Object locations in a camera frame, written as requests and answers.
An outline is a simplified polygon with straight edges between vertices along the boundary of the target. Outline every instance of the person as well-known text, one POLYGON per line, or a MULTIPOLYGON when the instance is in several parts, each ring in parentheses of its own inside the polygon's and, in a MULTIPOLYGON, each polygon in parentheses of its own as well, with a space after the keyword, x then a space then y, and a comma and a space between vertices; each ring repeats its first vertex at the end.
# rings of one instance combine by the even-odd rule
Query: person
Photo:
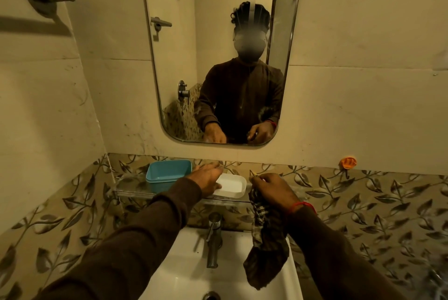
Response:
POLYGON ((282 72, 260 60, 270 15, 261 4, 243 2, 231 17, 238 57, 210 69, 194 117, 206 142, 262 144, 274 135, 283 94, 282 72))
MULTIPOLYGON (((223 169, 196 167, 157 194, 150 205, 87 251, 81 263, 44 288, 35 300, 137 300, 168 254, 193 206, 213 194, 223 169)), ((324 224, 277 174, 252 178, 266 201, 285 214, 286 229, 301 248, 325 300, 400 300, 404 297, 373 266, 355 253, 345 237, 324 224)))

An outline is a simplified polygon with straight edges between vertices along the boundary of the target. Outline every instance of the white sink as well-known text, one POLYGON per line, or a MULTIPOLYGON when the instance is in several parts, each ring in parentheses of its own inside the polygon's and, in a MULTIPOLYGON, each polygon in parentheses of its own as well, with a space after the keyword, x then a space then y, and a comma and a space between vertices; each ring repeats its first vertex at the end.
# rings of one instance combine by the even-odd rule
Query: white sink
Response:
POLYGON ((250 233, 222 231, 216 269, 206 268, 206 234, 206 230, 182 229, 140 300, 201 300, 209 291, 221 300, 303 300, 291 252, 275 279, 257 291, 248 284, 243 268, 252 248, 250 233))

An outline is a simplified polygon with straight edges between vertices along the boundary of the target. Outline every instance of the hand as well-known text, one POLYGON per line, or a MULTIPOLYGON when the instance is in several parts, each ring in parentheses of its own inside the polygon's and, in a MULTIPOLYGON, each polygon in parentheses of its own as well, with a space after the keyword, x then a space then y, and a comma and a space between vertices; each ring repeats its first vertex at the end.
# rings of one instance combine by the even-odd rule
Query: hand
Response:
POLYGON ((219 124, 216 122, 210 122, 205 125, 204 141, 212 143, 227 143, 227 138, 219 124))
POLYGON ((202 197, 210 196, 215 190, 219 190, 222 186, 216 183, 218 177, 224 171, 224 168, 219 166, 218 162, 206 164, 205 166, 196 166, 193 172, 186 176, 186 178, 196 182, 202 190, 202 197))
POLYGON ((291 187, 278 174, 267 173, 260 176, 253 176, 250 182, 252 182, 253 188, 255 187, 260 190, 261 195, 263 195, 267 202, 282 212, 286 213, 294 203, 299 201, 299 198, 294 194, 291 187))
POLYGON ((250 145, 260 145, 268 142, 274 136, 274 127, 271 122, 255 124, 250 128, 247 134, 247 140, 250 145))

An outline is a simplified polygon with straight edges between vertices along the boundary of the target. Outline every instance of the blue plastic container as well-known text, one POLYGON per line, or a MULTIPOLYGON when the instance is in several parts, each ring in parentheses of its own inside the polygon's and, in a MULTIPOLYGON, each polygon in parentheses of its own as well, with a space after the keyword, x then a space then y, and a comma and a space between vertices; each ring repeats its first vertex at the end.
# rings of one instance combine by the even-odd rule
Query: blue plastic container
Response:
POLYGON ((153 162, 146 173, 146 181, 151 185, 153 193, 165 192, 177 179, 191 173, 191 169, 191 162, 188 160, 153 162))

